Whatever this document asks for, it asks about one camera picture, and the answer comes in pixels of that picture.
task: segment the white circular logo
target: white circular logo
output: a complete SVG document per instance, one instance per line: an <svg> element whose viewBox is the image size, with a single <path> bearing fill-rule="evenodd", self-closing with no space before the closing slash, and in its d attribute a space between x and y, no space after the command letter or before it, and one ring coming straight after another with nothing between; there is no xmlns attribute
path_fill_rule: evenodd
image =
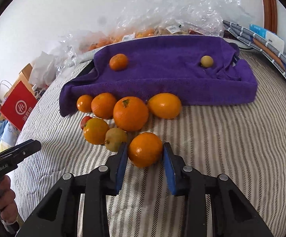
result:
<svg viewBox="0 0 286 237"><path fill-rule="evenodd" d="M27 104L24 102L24 101L18 101L16 103L16 112L19 114L19 115L23 115L25 114L25 112L27 111Z"/></svg>

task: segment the striped bedsheet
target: striped bedsheet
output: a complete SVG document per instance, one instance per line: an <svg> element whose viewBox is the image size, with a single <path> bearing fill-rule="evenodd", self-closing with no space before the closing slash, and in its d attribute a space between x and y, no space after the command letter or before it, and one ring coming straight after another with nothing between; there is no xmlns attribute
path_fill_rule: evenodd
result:
<svg viewBox="0 0 286 237"><path fill-rule="evenodd" d="M259 87L256 100L237 106L186 106L179 117L153 116L142 132L156 133L171 143L203 174L225 173L260 213L274 236L286 233L286 82L263 55L241 52L251 65ZM78 66L75 77L87 62ZM40 152L10 173L19 213L25 220L48 190L65 173L89 173L112 154L104 146L85 141L79 123L84 114L62 118L59 95L64 83L54 82L28 118L18 143L30 138ZM83 214L80 202L80 219ZM146 169L130 161L120 194L107 197L112 237L179 236L183 198L170 195L161 163ZM207 198L208 236L212 233Z"/></svg>

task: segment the red paper bag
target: red paper bag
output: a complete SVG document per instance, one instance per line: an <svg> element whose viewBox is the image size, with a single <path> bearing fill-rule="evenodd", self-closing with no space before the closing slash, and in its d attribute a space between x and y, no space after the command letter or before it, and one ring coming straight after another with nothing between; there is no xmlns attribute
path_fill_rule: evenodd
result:
<svg viewBox="0 0 286 237"><path fill-rule="evenodd" d="M22 130L37 100L20 81L0 109L1 114L19 130Z"/></svg>

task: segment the purple cloth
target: purple cloth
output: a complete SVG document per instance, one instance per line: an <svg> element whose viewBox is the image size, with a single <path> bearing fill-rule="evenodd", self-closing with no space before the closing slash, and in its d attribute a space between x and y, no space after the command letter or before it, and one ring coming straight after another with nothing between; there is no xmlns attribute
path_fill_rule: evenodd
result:
<svg viewBox="0 0 286 237"><path fill-rule="evenodd" d="M209 36L159 36L109 45L95 54L95 70L66 83L60 94L60 114L75 112L78 97L103 92L117 99L136 96L147 101L169 92L183 105L228 105L254 101L257 82L249 64L238 60L237 51L222 38ZM124 53L128 67L115 72L112 56ZM200 66L202 56L214 60L211 68Z"/></svg>

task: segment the finger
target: finger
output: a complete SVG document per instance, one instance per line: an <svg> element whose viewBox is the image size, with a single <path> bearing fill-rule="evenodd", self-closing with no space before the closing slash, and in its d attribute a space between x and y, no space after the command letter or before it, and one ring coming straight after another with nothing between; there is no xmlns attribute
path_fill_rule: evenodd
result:
<svg viewBox="0 0 286 237"><path fill-rule="evenodd" d="M3 196L0 197L0 210L9 204L14 202L16 195L13 190L9 189L4 192Z"/></svg>
<svg viewBox="0 0 286 237"><path fill-rule="evenodd" d="M5 175L0 181L0 193L10 189L10 178L8 175Z"/></svg>
<svg viewBox="0 0 286 237"><path fill-rule="evenodd" d="M18 209L15 202L9 204L1 213L1 218L9 224L12 224L16 221L18 216Z"/></svg>

